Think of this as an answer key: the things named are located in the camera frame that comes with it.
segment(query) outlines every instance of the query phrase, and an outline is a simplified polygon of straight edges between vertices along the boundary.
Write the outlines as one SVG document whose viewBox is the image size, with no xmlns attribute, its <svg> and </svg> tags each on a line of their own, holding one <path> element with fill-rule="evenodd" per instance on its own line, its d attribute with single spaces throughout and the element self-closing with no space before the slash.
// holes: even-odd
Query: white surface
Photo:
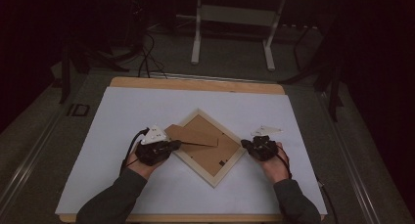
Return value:
<svg viewBox="0 0 415 224">
<path fill-rule="evenodd" d="M 69 176 L 56 213 L 77 213 L 111 186 L 135 134 L 157 125 L 165 129 L 200 108 L 242 139 L 251 140 L 258 125 L 281 128 L 270 138 L 283 143 L 293 179 L 327 214 L 307 152 L 285 95 L 109 87 L 97 110 Z M 132 213 L 273 214 L 279 213 L 272 185 L 260 167 L 244 154 L 217 185 L 211 187 L 177 156 L 171 155 L 150 178 Z"/>
</svg>

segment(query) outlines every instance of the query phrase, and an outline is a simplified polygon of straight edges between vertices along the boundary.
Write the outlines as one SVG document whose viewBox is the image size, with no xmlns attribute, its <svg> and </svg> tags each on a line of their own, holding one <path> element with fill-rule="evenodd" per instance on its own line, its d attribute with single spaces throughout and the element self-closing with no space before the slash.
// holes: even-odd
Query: wooden table edge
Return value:
<svg viewBox="0 0 415 224">
<path fill-rule="evenodd" d="M 125 88 L 200 90 L 285 95 L 284 88 L 279 84 L 237 81 L 157 79 L 119 76 L 113 78 L 110 86 Z"/>
</svg>

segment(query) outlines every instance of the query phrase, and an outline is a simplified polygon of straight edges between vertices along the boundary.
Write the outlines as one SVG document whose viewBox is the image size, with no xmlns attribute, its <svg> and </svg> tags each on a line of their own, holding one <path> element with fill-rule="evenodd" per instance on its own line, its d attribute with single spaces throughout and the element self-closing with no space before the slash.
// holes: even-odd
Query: metal stand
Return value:
<svg viewBox="0 0 415 224">
<path fill-rule="evenodd" d="M 203 5 L 202 0 L 198 0 L 196 9 L 196 34 L 193 43 L 192 51 L 192 65 L 199 63 L 199 56 L 201 52 L 201 22 L 215 21 L 215 22 L 233 22 L 251 25 L 270 26 L 270 32 L 263 41 L 263 51 L 268 70 L 275 70 L 274 60 L 272 58 L 271 44 L 274 39 L 275 31 L 278 27 L 278 22 L 281 18 L 286 0 L 281 0 L 276 12 L 252 10 L 242 8 L 220 7 L 213 5 Z"/>
</svg>

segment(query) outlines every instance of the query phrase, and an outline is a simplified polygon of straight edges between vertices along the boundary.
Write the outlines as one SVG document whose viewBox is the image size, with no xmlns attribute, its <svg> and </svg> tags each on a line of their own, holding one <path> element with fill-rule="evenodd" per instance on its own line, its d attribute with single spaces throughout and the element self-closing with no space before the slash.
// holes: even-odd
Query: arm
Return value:
<svg viewBox="0 0 415 224">
<path fill-rule="evenodd" d="M 282 149 L 282 144 L 277 143 L 277 146 L 280 148 L 278 155 L 289 164 L 289 158 Z M 321 223 L 317 208 L 302 194 L 299 183 L 289 179 L 289 171 L 281 159 L 273 157 L 258 163 L 267 178 L 274 184 L 281 211 L 289 223 Z"/>
<path fill-rule="evenodd" d="M 274 184 L 280 208 L 290 223 L 321 223 L 315 205 L 302 194 L 299 183 L 285 179 Z"/>
<path fill-rule="evenodd" d="M 112 186 L 87 202 L 76 215 L 77 224 L 124 223 L 150 175 L 162 162 L 148 166 L 133 153 L 129 165 Z"/>
</svg>

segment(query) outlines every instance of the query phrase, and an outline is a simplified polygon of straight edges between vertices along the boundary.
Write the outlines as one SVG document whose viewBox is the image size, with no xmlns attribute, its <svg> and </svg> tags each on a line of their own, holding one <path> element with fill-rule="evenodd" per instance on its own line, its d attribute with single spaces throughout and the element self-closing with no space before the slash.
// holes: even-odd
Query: dark background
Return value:
<svg viewBox="0 0 415 224">
<path fill-rule="evenodd" d="M 289 0 L 282 17 L 283 23 L 302 26 L 321 10 L 340 13 L 334 29 L 345 58 L 342 81 L 413 216 L 414 1 L 349 0 L 340 7 L 337 0 Z M 50 66 L 61 59 L 69 35 L 103 51 L 115 41 L 128 45 L 130 2 L 1 0 L 0 132 L 54 81 Z M 274 0 L 249 3 L 275 7 Z M 170 27 L 174 15 L 195 15 L 195 8 L 196 0 L 146 0 L 149 14 Z"/>
</svg>

